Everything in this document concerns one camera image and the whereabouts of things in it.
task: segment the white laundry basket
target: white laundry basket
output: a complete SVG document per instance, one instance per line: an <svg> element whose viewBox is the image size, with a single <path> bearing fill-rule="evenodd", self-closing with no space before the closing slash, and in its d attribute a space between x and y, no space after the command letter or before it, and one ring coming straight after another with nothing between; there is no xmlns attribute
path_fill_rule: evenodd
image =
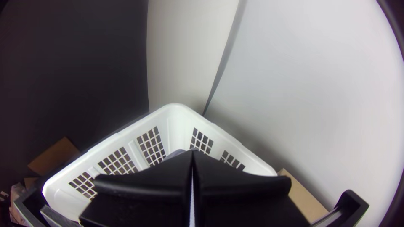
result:
<svg viewBox="0 0 404 227"><path fill-rule="evenodd" d="M239 141L190 108L169 104L100 142L52 176L42 193L49 206L74 221L96 195L99 174L128 174L160 163L177 149L205 154L251 174L275 170Z"/></svg>

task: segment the dark wall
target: dark wall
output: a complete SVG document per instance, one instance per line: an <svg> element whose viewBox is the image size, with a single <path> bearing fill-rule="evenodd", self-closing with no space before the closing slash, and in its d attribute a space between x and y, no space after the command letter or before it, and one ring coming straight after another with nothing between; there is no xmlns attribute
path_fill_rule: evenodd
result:
<svg viewBox="0 0 404 227"><path fill-rule="evenodd" d="M147 1L10 0L0 15L0 190L67 136L81 151L149 111Z"/></svg>

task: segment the white wall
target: white wall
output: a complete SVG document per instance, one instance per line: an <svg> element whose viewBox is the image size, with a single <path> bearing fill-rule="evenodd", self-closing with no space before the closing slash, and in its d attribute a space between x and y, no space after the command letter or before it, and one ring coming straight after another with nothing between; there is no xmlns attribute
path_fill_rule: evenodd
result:
<svg viewBox="0 0 404 227"><path fill-rule="evenodd" d="M239 0L150 0L150 111L182 103L202 113Z"/></svg>
<svg viewBox="0 0 404 227"><path fill-rule="evenodd" d="M404 65L372 0L251 0L206 117L326 208L352 189L377 226L404 166Z"/></svg>

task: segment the brown cardboard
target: brown cardboard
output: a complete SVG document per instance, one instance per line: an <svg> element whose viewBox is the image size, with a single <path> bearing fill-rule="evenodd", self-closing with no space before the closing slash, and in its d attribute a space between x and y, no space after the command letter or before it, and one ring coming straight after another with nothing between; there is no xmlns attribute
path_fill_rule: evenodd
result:
<svg viewBox="0 0 404 227"><path fill-rule="evenodd" d="M287 176L292 181L292 188L289 192L289 198L295 203L302 212L303 216L313 223L320 217L328 213L327 209L321 205L319 201L301 185L288 171L281 169L278 175Z"/></svg>
<svg viewBox="0 0 404 227"><path fill-rule="evenodd" d="M71 158L79 155L79 150L69 139L64 137L36 157L30 164L28 164L28 168L43 176L58 168Z"/></svg>
<svg viewBox="0 0 404 227"><path fill-rule="evenodd" d="M39 177L26 177L24 178L25 188L28 190L34 184L34 182L39 179Z"/></svg>

